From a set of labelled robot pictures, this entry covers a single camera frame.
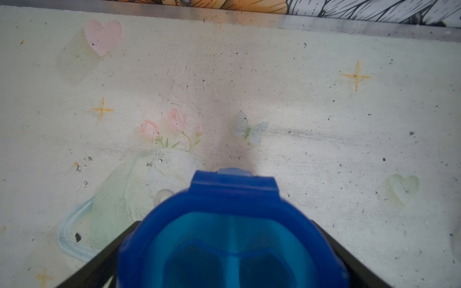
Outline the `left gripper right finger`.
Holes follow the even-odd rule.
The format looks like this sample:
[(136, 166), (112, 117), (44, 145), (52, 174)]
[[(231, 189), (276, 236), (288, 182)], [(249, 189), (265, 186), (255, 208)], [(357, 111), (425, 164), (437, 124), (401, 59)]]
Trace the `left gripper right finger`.
[(344, 248), (330, 234), (321, 228), (320, 225), (316, 222), (313, 222), (313, 224), (323, 234), (336, 256), (345, 264), (349, 273), (351, 288), (391, 288), (388, 283), (368, 269), (367, 266), (362, 264), (346, 248)]

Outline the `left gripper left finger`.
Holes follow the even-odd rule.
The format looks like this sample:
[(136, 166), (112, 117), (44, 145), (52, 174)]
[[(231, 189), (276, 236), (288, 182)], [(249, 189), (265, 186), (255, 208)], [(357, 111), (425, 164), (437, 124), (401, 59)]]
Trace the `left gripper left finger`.
[(58, 288), (116, 288), (118, 256), (123, 241), (140, 224), (134, 222), (120, 236), (113, 240), (96, 257), (85, 264), (79, 271), (59, 284)]

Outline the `blue lid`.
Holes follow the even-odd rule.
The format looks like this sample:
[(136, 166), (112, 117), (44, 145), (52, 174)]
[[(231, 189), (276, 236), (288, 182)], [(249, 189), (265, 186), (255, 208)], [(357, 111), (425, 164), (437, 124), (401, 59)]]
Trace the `blue lid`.
[(123, 242), (119, 288), (346, 288), (349, 274), (274, 178), (197, 171)]

